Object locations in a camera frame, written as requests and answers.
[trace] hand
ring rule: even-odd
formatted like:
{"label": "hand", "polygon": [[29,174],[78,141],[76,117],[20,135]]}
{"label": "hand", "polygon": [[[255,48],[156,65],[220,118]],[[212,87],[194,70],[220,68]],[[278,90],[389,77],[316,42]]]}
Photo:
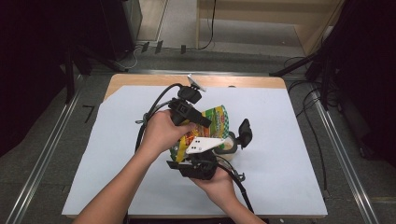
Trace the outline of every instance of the hand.
{"label": "hand", "polygon": [[233,180],[224,170],[219,167],[215,175],[210,180],[191,179],[194,184],[206,192],[209,199],[218,207],[223,206],[230,201],[238,200],[233,189]]}
{"label": "hand", "polygon": [[172,147],[184,134],[195,128],[190,122],[186,125],[175,126],[171,120],[171,111],[159,111],[148,121],[140,148],[146,148],[159,156]]}

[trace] snack bag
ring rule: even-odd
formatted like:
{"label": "snack bag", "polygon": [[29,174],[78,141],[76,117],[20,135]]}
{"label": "snack bag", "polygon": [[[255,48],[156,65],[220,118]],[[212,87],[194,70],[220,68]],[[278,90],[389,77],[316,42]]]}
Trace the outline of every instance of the snack bag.
{"label": "snack bag", "polygon": [[194,130],[182,136],[178,146],[176,145],[170,149],[173,161],[181,162],[185,159],[185,151],[195,136],[224,139],[228,137],[228,115],[224,105],[208,109],[202,112],[202,115],[212,121],[209,128],[197,125]]}

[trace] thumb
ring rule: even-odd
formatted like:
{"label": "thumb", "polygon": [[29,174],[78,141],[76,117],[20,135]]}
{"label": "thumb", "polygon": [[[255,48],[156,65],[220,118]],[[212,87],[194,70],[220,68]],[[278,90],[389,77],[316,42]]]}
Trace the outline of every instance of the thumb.
{"label": "thumb", "polygon": [[197,125],[195,123],[190,122],[188,124],[178,126],[177,128],[179,129],[179,131],[182,134],[185,134],[185,133],[188,133],[188,132],[192,131],[193,129],[195,129],[196,126]]}

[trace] table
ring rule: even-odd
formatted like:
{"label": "table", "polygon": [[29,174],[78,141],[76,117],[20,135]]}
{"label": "table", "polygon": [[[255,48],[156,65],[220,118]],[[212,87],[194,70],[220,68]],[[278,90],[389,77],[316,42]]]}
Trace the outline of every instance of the table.
{"label": "table", "polygon": [[[230,130],[235,132],[244,118],[250,120],[253,140],[243,151],[237,151],[232,164],[239,173],[246,174],[243,184],[256,214],[259,217],[325,217],[326,207],[283,80],[278,77],[194,78],[207,86],[207,92],[202,93],[203,99],[195,108],[205,110],[225,105]],[[188,84],[185,76],[115,75],[111,79],[63,215],[75,217],[131,158],[140,127],[134,121],[149,110],[164,89],[163,85],[175,82]],[[176,94],[177,90],[170,91],[164,100]],[[170,160],[169,156],[164,152],[148,170],[129,208],[130,217],[225,217],[188,178],[167,167],[165,161]]]}
{"label": "table", "polygon": [[[199,48],[200,19],[212,19],[213,0],[197,0],[195,47]],[[304,53],[313,53],[327,28],[335,25],[344,0],[217,0],[215,20],[294,24]]]}

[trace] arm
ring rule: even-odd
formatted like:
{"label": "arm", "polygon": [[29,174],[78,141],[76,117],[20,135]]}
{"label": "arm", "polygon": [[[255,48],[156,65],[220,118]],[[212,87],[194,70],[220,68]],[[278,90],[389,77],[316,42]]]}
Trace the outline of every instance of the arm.
{"label": "arm", "polygon": [[233,189],[233,180],[220,168],[217,169],[212,179],[192,179],[192,182],[203,189],[209,199],[235,223],[265,223],[238,201]]}
{"label": "arm", "polygon": [[193,128],[193,123],[175,126],[169,110],[156,113],[148,122],[140,148],[73,223],[121,223],[150,165]]}

